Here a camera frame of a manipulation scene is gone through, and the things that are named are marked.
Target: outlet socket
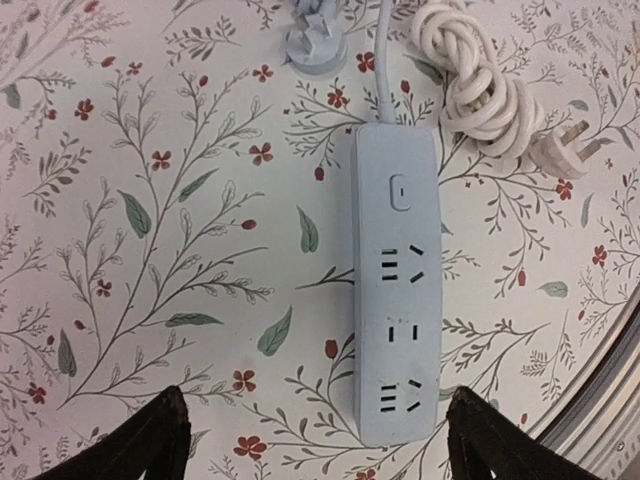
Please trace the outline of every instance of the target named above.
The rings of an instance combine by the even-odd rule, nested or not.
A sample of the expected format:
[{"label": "outlet socket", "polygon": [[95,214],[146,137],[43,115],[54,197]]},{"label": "outlet socket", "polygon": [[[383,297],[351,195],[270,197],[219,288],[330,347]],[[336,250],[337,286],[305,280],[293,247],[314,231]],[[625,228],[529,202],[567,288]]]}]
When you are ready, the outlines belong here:
[{"label": "outlet socket", "polygon": [[360,439],[371,447],[424,439],[435,427],[442,324],[433,140],[367,124],[351,164]]}]

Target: white plug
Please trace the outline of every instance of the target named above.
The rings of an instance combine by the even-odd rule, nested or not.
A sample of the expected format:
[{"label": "white plug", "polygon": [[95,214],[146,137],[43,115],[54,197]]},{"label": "white plug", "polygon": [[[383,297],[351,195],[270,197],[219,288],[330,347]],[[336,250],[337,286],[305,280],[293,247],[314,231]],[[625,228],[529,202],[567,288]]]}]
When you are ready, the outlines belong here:
[{"label": "white plug", "polygon": [[347,43],[336,20],[338,7],[337,0],[299,1],[299,16],[286,36],[286,51],[301,72],[324,75],[335,73],[344,65]]},{"label": "white plug", "polygon": [[439,398],[442,247],[433,138],[358,128],[351,158],[355,411],[378,447],[427,438]]},{"label": "white plug", "polygon": [[551,176],[578,179],[589,171],[586,160],[600,150],[598,140],[592,140],[586,147],[579,140],[587,128],[589,124],[583,120],[572,127],[561,126],[549,133],[536,133],[523,156]]}]

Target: green leaf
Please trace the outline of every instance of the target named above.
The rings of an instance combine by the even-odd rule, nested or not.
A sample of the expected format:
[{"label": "green leaf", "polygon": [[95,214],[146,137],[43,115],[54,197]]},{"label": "green leaf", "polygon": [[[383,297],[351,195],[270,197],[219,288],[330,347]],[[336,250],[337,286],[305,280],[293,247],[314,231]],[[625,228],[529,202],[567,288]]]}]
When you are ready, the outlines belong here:
[{"label": "green leaf", "polygon": [[561,281],[547,282],[542,285],[538,290],[542,290],[550,297],[565,298],[569,293],[569,287],[567,284]]},{"label": "green leaf", "polygon": [[20,110],[21,97],[20,92],[18,91],[18,87],[15,83],[10,83],[4,90],[2,90],[4,94],[7,96],[7,105],[11,108],[15,108],[16,110]]},{"label": "green leaf", "polygon": [[76,365],[76,358],[73,356],[73,350],[71,349],[71,343],[67,334],[64,333],[64,329],[60,330],[60,346],[58,347],[58,369],[60,373],[69,375],[71,378],[78,373],[78,366]]},{"label": "green leaf", "polygon": [[425,62],[424,60],[416,57],[411,57],[409,55],[407,56],[411,59],[411,61],[413,61],[413,64],[416,66],[416,68],[424,73],[427,77],[429,77],[433,83],[435,83],[436,85],[442,85],[444,77],[442,76],[442,73],[440,73],[440,70],[438,70],[430,63]]},{"label": "green leaf", "polygon": [[302,229],[302,236],[300,237],[300,248],[303,253],[315,252],[318,249],[318,243],[320,237],[318,236],[318,229],[313,220],[304,213],[300,207],[298,213],[300,214],[300,228]]},{"label": "green leaf", "polygon": [[24,54],[27,52],[27,47],[29,46],[29,33],[24,32],[22,39],[20,40],[20,45],[18,46],[18,50],[16,51],[16,58],[20,60],[24,57]]},{"label": "green leaf", "polygon": [[611,90],[611,85],[607,86],[607,91],[609,92],[609,98],[611,99],[611,105],[613,105],[613,108],[618,108],[618,99],[614,95],[613,90]]},{"label": "green leaf", "polygon": [[165,326],[181,327],[183,325],[224,325],[220,320],[204,313],[176,313],[165,322]]},{"label": "green leaf", "polygon": [[122,195],[124,199],[127,218],[129,219],[131,228],[136,232],[138,238],[144,238],[144,236],[151,231],[151,218],[149,218],[149,214],[144,207],[140,205],[140,202],[136,200],[136,197],[122,190],[118,190],[118,193]]},{"label": "green leaf", "polygon": [[207,181],[207,179],[213,175],[214,173],[216,173],[218,171],[217,168],[214,168],[213,170],[209,170],[207,173],[204,173],[202,175],[200,175],[198,178],[196,178],[193,182],[191,182],[189,185],[187,185],[186,187],[184,187],[182,189],[182,191],[180,192],[180,196],[178,197],[178,201],[180,203],[184,202],[187,198],[189,198],[193,192],[195,192],[197,189],[199,189],[202,185],[204,185],[204,182]]},{"label": "green leaf", "polygon": [[449,388],[441,388],[440,389],[440,396],[438,398],[439,402],[444,402],[446,400],[450,400],[451,397],[453,397],[453,394],[456,393],[456,390],[458,389],[460,385],[455,385],[453,387],[449,387]]},{"label": "green leaf", "polygon": [[587,105],[584,100],[571,100],[569,102],[569,105],[571,105],[576,110],[582,110],[583,112],[589,111],[589,105]]},{"label": "green leaf", "polygon": [[627,135],[627,132],[625,131],[625,129],[622,127],[616,127],[616,130],[618,130],[618,133],[622,137],[622,141],[624,142],[624,144],[627,147],[629,147],[631,150],[633,150],[634,149],[633,143],[631,143],[631,139],[629,138],[629,135]]},{"label": "green leaf", "polygon": [[264,353],[265,356],[271,357],[275,355],[286,340],[289,334],[289,327],[291,327],[292,314],[293,307],[289,306],[289,310],[287,310],[284,317],[267,328],[258,340],[258,350]]},{"label": "green leaf", "polygon": [[191,443],[189,444],[188,458],[193,458],[196,456],[196,448],[198,447],[198,443],[200,443],[200,440],[202,440],[202,437],[204,437],[209,432],[210,430],[203,430],[201,432],[196,432],[191,434]]},{"label": "green leaf", "polygon": [[584,199],[584,203],[582,204],[582,215],[580,215],[580,225],[582,228],[585,228],[589,223],[589,208],[591,207],[591,199],[593,198],[593,193]]}]

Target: plug prongs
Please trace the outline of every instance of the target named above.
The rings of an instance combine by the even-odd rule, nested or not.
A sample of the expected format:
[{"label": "plug prongs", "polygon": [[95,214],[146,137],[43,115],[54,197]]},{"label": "plug prongs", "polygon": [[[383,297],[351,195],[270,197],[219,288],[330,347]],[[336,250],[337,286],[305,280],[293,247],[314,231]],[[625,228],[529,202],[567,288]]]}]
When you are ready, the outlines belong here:
[{"label": "plug prongs", "polygon": [[562,135],[562,137],[560,137],[562,145],[568,145],[570,142],[578,138],[581,133],[585,132],[587,128],[589,128],[589,122],[587,122],[586,120],[582,120],[580,123],[577,123],[576,125],[571,127],[564,133],[564,135]]},{"label": "plug prongs", "polygon": [[593,140],[589,145],[578,152],[578,157],[583,162],[586,162],[587,159],[598,150],[600,150],[600,142],[597,140]]}]

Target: power switch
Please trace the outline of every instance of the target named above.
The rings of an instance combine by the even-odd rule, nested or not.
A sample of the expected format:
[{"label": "power switch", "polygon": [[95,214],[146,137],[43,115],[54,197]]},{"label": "power switch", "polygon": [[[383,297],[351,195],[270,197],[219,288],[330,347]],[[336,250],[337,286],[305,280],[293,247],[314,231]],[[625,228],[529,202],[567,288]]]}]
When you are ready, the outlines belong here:
[{"label": "power switch", "polygon": [[389,180],[391,186],[391,206],[399,212],[406,212],[411,208],[409,199],[409,182],[402,174],[392,175]]}]

